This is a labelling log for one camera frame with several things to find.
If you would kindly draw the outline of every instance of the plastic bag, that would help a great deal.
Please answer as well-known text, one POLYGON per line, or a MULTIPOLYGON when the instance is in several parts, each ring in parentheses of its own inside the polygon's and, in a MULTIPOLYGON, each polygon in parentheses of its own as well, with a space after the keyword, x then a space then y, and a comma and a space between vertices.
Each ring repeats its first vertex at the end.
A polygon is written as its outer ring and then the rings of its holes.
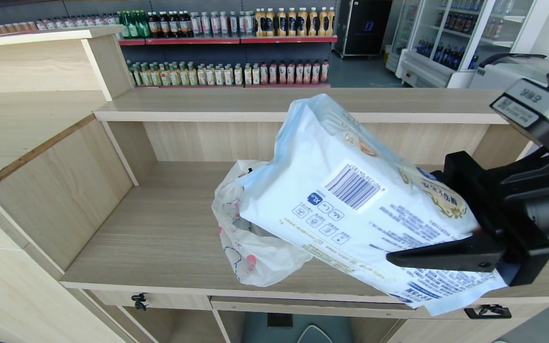
POLYGON ((267 162, 237 161, 215 189, 211 209, 219 224, 220 239, 237 279, 243 284, 266 287, 297 271, 312 255, 290 243, 264 233, 240 217, 243 188, 235 181, 251 168, 257 170, 267 162))
POLYGON ((412 308, 436 315, 505 286, 497 271, 386 260, 388 252, 468 237, 478 222, 457 193, 394 154, 325 94, 292 102, 273 162, 238 182, 241 217, 412 308))

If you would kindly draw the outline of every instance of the diaper package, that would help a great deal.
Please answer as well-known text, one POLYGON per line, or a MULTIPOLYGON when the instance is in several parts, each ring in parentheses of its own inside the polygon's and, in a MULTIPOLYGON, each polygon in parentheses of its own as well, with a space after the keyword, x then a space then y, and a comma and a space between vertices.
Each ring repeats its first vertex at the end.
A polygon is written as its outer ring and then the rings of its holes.
POLYGON ((506 286, 497 271, 387 261, 388 252, 466 238, 478 222, 455 191, 394 154, 325 94, 292 102, 272 162, 237 183, 242 218, 412 308, 438 315, 506 286))

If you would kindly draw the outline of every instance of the drawer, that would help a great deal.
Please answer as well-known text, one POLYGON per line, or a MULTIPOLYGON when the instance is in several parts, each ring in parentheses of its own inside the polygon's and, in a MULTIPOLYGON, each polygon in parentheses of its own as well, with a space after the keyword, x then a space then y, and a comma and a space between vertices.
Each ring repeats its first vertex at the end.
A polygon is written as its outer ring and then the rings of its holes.
POLYGON ((329 302, 270 298, 211 297, 215 310, 344 317, 410 318, 415 310, 404 304, 329 302))
MULTIPOLYGON (((549 307, 549 303, 544 304, 500 304, 501 306, 505 308, 509 308, 510 314, 512 314, 512 318, 531 318, 534 315, 540 313, 541 311, 547 309, 549 307)), ((473 308, 476 313, 479 312, 481 308, 481 304, 472 304, 471 306, 468 306, 469 308, 473 308)), ((425 309, 424 306, 421 306, 420 308, 417 308, 415 313, 411 317, 412 319, 468 319, 465 311, 463 309, 450 311, 448 313, 444 313, 441 315, 436 315, 435 317, 432 317, 429 315, 429 312, 427 312, 427 309, 425 309)))
MULTIPOLYGON (((133 295, 141 292, 92 291, 106 305, 135 306, 133 295)), ((148 308, 174 308, 179 310, 211 310, 207 295, 143 293, 148 308)))

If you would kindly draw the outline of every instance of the cabinet door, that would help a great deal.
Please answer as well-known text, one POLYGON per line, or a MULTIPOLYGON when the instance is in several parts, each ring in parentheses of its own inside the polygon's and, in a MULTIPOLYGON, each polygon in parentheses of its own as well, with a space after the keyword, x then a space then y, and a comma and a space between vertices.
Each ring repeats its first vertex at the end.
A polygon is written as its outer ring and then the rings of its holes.
POLYGON ((409 319, 381 343, 491 343, 527 319, 409 319))

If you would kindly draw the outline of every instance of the gray floor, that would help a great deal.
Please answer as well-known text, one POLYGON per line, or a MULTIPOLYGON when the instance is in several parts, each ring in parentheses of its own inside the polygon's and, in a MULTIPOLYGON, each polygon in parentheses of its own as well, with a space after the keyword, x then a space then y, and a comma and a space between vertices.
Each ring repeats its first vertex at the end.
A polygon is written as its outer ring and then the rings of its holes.
POLYGON ((383 56, 345 57, 332 52, 329 82, 333 88, 399 88, 401 80, 385 68, 383 56))

